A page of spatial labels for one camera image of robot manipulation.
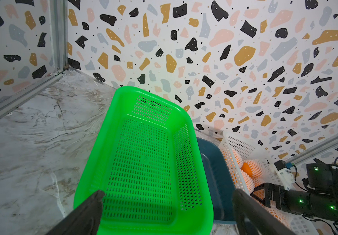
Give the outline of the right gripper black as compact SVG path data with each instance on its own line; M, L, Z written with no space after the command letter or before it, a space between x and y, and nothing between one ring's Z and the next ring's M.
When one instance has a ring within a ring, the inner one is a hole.
M308 177L303 179L304 191L286 190L272 183L259 183L250 196L260 205L276 208L306 219L329 220L338 226L338 165L313 163L306 166Z

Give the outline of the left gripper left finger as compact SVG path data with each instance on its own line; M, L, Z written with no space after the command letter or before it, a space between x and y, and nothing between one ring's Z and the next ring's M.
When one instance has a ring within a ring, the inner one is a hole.
M101 223L104 196L101 190L94 192L47 234L96 235Z

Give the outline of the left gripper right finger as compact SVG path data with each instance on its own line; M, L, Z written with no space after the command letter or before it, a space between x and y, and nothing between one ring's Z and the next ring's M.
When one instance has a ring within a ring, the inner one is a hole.
M290 229L275 219L243 190L233 193L234 217L240 235L293 235Z

